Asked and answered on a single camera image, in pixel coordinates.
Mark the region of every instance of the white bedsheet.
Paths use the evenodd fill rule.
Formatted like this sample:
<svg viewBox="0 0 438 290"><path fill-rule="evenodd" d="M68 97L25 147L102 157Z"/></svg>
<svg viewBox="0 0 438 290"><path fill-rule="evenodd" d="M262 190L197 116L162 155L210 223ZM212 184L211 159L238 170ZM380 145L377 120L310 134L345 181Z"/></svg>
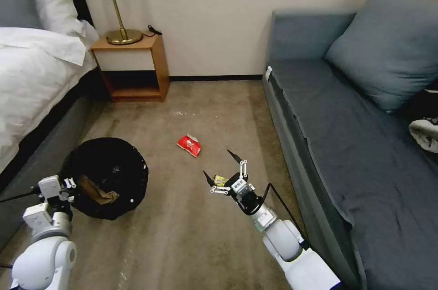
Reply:
<svg viewBox="0 0 438 290"><path fill-rule="evenodd" d="M95 62L77 37L0 28L0 172Z"/></svg>

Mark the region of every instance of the blue throw pillow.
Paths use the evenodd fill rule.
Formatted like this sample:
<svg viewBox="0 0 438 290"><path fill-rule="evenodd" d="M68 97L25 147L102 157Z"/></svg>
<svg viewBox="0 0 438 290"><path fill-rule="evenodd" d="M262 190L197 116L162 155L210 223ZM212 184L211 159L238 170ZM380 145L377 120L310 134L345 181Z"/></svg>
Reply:
<svg viewBox="0 0 438 290"><path fill-rule="evenodd" d="M438 79L438 3L367 0L326 59L394 112Z"/></svg>

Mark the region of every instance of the sofa armrest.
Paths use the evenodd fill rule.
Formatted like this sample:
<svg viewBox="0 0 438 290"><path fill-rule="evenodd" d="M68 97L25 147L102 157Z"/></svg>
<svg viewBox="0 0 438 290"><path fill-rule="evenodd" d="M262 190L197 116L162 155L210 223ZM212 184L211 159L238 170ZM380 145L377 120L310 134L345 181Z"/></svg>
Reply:
<svg viewBox="0 0 438 290"><path fill-rule="evenodd" d="M354 16L351 11L275 10L272 13L267 62L324 58Z"/></svg>

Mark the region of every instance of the sofa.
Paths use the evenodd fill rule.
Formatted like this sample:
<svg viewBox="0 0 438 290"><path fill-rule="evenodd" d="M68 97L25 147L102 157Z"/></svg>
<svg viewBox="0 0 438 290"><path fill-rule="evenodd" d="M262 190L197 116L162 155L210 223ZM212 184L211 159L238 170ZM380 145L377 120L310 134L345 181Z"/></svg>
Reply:
<svg viewBox="0 0 438 290"><path fill-rule="evenodd" d="M438 289L438 159L325 60L354 16L272 15L263 86L308 239L349 289Z"/></svg>

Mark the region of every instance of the brass lamp base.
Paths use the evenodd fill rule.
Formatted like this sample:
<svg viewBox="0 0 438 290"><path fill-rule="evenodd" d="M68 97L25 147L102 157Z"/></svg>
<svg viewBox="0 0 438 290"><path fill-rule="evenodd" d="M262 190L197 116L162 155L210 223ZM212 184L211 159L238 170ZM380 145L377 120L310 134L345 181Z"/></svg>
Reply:
<svg viewBox="0 0 438 290"><path fill-rule="evenodd" d="M120 29L106 33L106 40L113 45L129 45L143 38L141 31L134 29Z"/></svg>

